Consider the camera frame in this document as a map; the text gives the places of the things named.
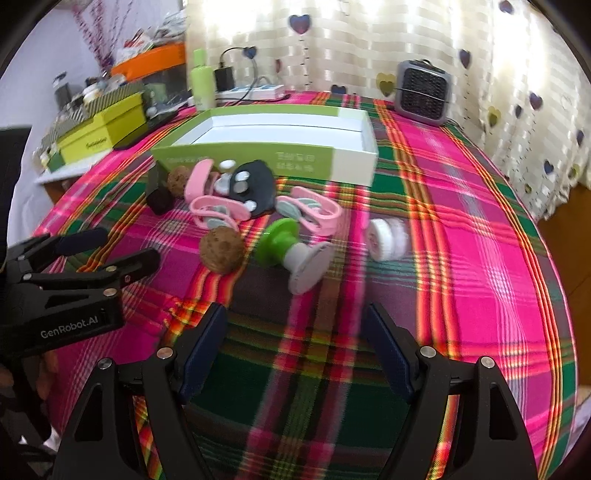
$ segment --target white curtain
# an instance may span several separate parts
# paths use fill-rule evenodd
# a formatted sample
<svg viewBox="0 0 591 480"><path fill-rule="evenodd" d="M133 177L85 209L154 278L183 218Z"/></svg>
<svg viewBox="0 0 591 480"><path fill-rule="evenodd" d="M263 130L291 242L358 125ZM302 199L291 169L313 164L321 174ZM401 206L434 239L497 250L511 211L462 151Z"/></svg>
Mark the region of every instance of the white curtain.
<svg viewBox="0 0 591 480"><path fill-rule="evenodd" d="M526 0L188 0L187 9L189 50L206 48L217 66L229 46L256 46L259 74L293 89L391 99L398 63L429 59L455 78L449 115L535 219L579 181L591 186L591 86ZM226 60L250 85L250 61L240 51Z"/></svg>

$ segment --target white wall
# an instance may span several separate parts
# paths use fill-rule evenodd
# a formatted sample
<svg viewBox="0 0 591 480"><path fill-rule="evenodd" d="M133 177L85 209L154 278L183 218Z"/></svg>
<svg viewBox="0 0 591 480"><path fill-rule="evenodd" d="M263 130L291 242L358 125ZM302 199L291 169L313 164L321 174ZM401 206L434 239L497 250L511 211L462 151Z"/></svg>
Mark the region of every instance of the white wall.
<svg viewBox="0 0 591 480"><path fill-rule="evenodd" d="M115 0L104 2L105 17L110 19ZM122 18L128 2L121 0L120 5ZM157 25L168 13L176 11L177 0L135 0L119 43L139 28ZM85 78L97 75L99 68L72 14L53 10L37 24L0 78L0 127L33 126L12 201L9 245L31 236L52 207L43 187L33 184L37 174L31 154L57 115L52 82L61 72L68 72L70 83L82 85Z"/></svg>

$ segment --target cork ball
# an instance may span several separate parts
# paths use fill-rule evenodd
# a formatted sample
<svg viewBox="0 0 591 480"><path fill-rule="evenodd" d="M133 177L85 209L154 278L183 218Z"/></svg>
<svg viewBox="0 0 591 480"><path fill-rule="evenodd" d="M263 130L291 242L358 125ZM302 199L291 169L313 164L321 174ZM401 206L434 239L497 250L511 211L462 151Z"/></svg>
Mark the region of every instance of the cork ball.
<svg viewBox="0 0 591 480"><path fill-rule="evenodd" d="M221 275L240 267L244 253L245 246L240 233L227 226L210 230L199 242L201 263Z"/></svg>
<svg viewBox="0 0 591 480"><path fill-rule="evenodd" d="M184 198L184 189L187 186L190 176L191 170L185 166L177 167L168 174L166 186L174 197L178 199Z"/></svg>

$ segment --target power strip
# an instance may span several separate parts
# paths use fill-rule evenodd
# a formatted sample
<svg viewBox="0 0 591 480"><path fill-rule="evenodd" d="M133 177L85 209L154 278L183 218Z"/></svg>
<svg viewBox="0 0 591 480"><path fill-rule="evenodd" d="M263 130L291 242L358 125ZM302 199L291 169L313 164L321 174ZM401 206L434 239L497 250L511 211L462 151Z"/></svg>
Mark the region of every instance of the power strip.
<svg viewBox="0 0 591 480"><path fill-rule="evenodd" d="M240 100L248 87L236 87L225 92L218 92L218 100ZM285 85L263 85L253 88L245 100L279 100L285 96Z"/></svg>

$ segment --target plaid tablecloth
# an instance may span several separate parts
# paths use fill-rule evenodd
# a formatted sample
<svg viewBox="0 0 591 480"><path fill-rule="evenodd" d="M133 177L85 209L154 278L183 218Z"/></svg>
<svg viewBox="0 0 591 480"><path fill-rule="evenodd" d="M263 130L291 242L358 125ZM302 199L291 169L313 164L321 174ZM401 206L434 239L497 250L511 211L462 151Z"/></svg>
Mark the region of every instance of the plaid tablecloth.
<svg viewBox="0 0 591 480"><path fill-rule="evenodd" d="M278 179L280 192L303 185L345 209L323 282L292 297L285 270L256 265L257 239L276 214L241 224L248 257L238 272L219 276L199 262L204 232L187 205L178 201L163 217L150 211L144 193L150 147L183 119L112 153L39 228L73 233L101 225L109 243L54 270L88 271L146 247L161 252L162 267L125 290L123 329L59 351L49 400L55 426L65 427L98 359L144 359L158 345L172 345L218 301L231 310L228 334L203 392L186 409L216 478L376 478L407 412L358 336L363 306L380 301L420 344L454 359L497 360L527 424L540 478L548 477L570 436L574 340L556 269L513 191L451 125L417 124L388 111L384 101L357 96L301 93L289 101L362 108L379 146L370 189ZM403 259L369 258L362 226L377 217L405 222L412 246ZM145 460L161 479L145 404L136 404ZM429 478L443 471L456 406L452 399Z"/></svg>

